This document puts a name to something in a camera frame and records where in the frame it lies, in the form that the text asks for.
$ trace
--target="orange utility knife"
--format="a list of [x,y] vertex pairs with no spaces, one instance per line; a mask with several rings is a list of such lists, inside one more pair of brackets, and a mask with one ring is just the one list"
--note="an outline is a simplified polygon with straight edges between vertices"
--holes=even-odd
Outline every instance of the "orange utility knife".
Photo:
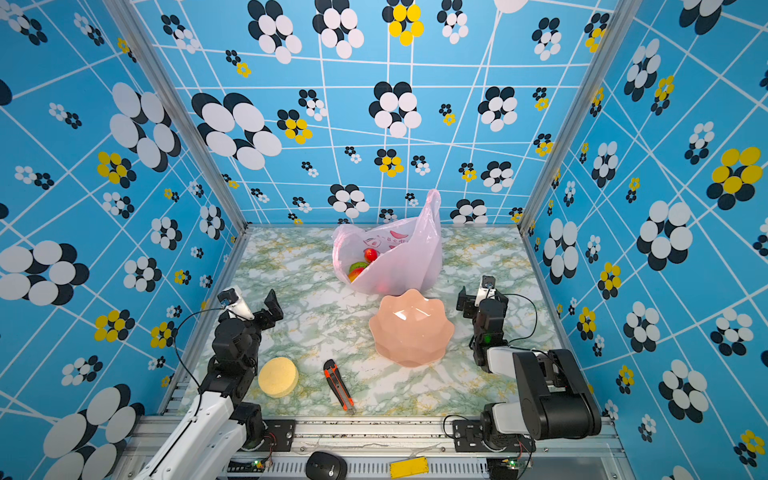
[[339,366],[336,365],[336,362],[334,362],[333,359],[331,359],[325,362],[323,365],[323,371],[326,374],[328,385],[331,387],[331,392],[333,392],[333,395],[339,399],[339,403],[341,403],[344,411],[350,415],[355,415],[355,402],[352,400],[352,397],[349,396],[349,390],[346,389],[344,380],[341,379]]

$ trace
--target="round sponge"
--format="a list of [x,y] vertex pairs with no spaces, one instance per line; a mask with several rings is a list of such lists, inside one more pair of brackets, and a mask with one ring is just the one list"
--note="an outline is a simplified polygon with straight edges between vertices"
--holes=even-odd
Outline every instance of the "round sponge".
[[298,382],[299,371],[284,356],[271,359],[259,372],[259,388],[275,399],[291,393]]

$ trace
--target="kiwi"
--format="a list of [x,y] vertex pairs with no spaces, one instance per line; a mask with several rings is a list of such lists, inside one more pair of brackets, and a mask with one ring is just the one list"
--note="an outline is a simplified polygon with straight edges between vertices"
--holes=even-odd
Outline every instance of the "kiwi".
[[349,272],[352,273],[353,270],[358,268],[366,268],[368,266],[368,262],[355,262],[352,264],[352,266],[349,267]]

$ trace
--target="blue patterned wall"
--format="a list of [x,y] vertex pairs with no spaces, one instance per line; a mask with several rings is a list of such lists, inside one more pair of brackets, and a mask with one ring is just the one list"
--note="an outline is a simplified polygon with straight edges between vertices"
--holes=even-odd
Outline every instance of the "blue patterned wall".
[[0,20],[0,478],[103,478],[236,233],[99,0]]
[[616,4],[133,2],[254,223],[511,223]]
[[528,231],[638,480],[768,478],[767,22],[645,0]]

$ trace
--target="black mounting plate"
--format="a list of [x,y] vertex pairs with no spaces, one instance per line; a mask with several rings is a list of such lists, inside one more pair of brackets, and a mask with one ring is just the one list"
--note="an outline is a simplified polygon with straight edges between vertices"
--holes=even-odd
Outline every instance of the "black mounting plate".
[[[479,420],[455,420],[453,422],[453,436],[453,447],[457,452],[494,452],[483,445],[482,427]],[[516,434],[503,436],[509,437],[510,442],[502,452],[519,453],[521,443],[523,452],[536,451],[536,442],[533,439]]]
[[277,445],[272,446],[273,452],[290,452],[293,444],[293,434],[296,431],[296,420],[264,420],[266,430],[264,431],[264,442],[256,449],[257,452],[268,452],[270,450],[270,439],[267,434],[275,435]]

